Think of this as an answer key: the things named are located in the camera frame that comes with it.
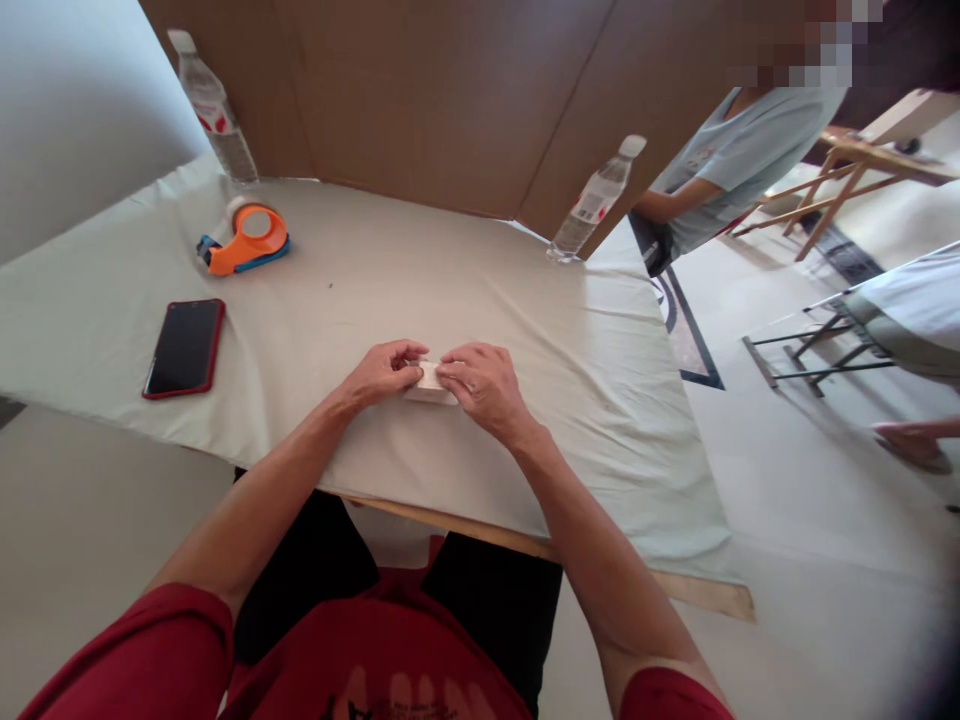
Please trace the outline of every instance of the hand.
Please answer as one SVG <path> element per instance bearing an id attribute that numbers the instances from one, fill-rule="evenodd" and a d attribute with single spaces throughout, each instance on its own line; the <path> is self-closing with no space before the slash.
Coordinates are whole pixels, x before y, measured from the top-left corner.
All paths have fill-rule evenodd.
<path id="1" fill-rule="evenodd" d="M 374 345 L 334 394 L 357 411 L 381 403 L 423 377 L 423 370 L 407 361 L 419 360 L 428 352 L 430 348 L 413 340 Z"/>
<path id="2" fill-rule="evenodd" d="M 505 348 L 469 343 L 451 350 L 437 366 L 437 379 L 452 392 L 473 420 L 512 447 L 538 427 L 523 397 Z"/>

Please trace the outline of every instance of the folding stand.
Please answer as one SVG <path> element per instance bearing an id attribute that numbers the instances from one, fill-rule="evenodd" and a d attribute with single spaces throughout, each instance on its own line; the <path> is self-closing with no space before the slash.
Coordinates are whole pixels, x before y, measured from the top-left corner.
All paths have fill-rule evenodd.
<path id="1" fill-rule="evenodd" d="M 854 321 L 848 320 L 848 324 L 842 325 L 840 327 L 836 327 L 837 323 L 839 323 L 840 320 L 843 319 L 843 317 L 844 316 L 838 312 L 832 318 L 830 318 L 826 323 L 824 323 L 823 327 L 811 332 L 795 333 L 793 335 L 782 335 L 780 337 L 769 338 L 767 340 L 756 340 L 756 341 L 751 340 L 749 336 L 744 335 L 743 344 L 746 346 L 747 352 L 750 353 L 750 357 L 753 358 L 753 361 L 757 364 L 757 367 L 760 369 L 760 373 L 763 375 L 764 380 L 767 381 L 767 385 L 769 385 L 772 389 L 774 390 L 777 389 L 778 387 L 777 380 L 786 380 L 787 378 L 802 377 L 806 379 L 807 385 L 810 386 L 810 391 L 817 397 L 822 398 L 823 390 L 820 389 L 820 383 L 830 375 L 833 375 L 835 373 L 842 373 L 842 372 L 854 372 L 856 370 L 872 370 L 874 368 L 891 367 L 892 365 L 896 364 L 891 360 L 882 360 L 880 362 L 867 363 L 863 365 L 847 365 L 847 363 L 849 363 L 851 360 L 853 360 L 854 358 L 856 358 L 858 355 L 860 355 L 866 350 L 873 349 L 874 353 L 881 357 L 887 357 L 887 355 L 882 348 L 880 348 L 876 343 L 874 343 L 870 339 L 870 337 L 866 334 L 866 332 L 863 331 L 863 328 L 857 325 Z M 800 359 L 800 356 L 803 355 L 803 353 L 809 350 L 810 347 L 813 346 L 816 342 L 818 342 L 823 337 L 825 337 L 827 333 L 831 333 L 831 334 L 840 333 L 840 332 L 844 332 L 845 330 L 851 330 L 851 329 L 858 330 L 857 334 L 860 336 L 860 339 L 862 341 L 860 345 L 858 345 L 853 350 L 851 350 L 846 355 L 844 355 L 842 358 L 837 360 L 835 363 L 833 363 L 833 365 L 830 365 L 825 368 L 821 368 L 819 370 L 807 369 L 807 366 L 804 365 L 803 361 Z M 772 342 L 782 342 L 784 340 L 797 340 L 799 338 L 807 338 L 807 339 L 803 342 L 803 344 L 800 346 L 800 348 L 796 352 L 791 351 L 789 347 L 784 348 L 784 351 L 787 353 L 787 357 L 789 357 L 791 362 L 793 362 L 793 365 L 794 367 L 797 368 L 798 372 L 775 375 L 773 373 L 773 368 L 769 365 L 769 363 L 767 363 L 767 361 L 763 358 L 763 356 L 757 350 L 757 345 L 765 345 L 767 343 L 772 343 Z"/>

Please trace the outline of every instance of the white wall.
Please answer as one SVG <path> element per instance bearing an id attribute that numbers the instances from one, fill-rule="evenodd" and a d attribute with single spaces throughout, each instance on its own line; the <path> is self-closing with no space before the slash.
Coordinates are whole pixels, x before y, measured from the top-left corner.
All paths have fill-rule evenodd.
<path id="1" fill-rule="evenodd" d="M 137 0 L 0 10 L 0 264 L 209 150 Z"/>
<path id="2" fill-rule="evenodd" d="M 960 112 L 922 138 L 923 152 L 960 170 Z M 886 177 L 867 173 L 860 185 Z M 830 197 L 836 185 L 817 194 Z M 939 188 L 903 181 L 854 198 L 837 213 L 837 226 L 890 270 L 960 240 L 960 180 Z"/>

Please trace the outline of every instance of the sandal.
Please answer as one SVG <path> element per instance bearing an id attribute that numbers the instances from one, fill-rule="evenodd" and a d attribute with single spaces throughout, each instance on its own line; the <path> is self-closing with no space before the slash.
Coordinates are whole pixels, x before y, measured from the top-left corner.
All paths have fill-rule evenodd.
<path id="1" fill-rule="evenodd" d="M 928 472 L 933 475 L 950 475 L 953 473 L 953 463 L 950 462 L 950 458 L 944 455 L 942 451 L 937 453 L 929 460 L 918 460 L 912 455 L 908 455 L 904 450 L 894 445 L 882 435 L 875 434 L 873 439 L 877 441 L 877 445 L 882 447 L 891 455 L 896 455 L 908 465 L 919 468 L 924 472 Z"/>

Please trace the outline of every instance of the tape dispenser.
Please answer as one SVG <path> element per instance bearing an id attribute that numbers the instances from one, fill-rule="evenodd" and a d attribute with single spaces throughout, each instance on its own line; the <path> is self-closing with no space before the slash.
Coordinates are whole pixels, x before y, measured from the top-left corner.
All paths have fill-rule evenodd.
<path id="1" fill-rule="evenodd" d="M 226 218 L 197 243 L 207 270 L 220 277 L 266 265 L 289 250 L 290 235 L 279 213 L 243 195 L 227 204 Z"/>

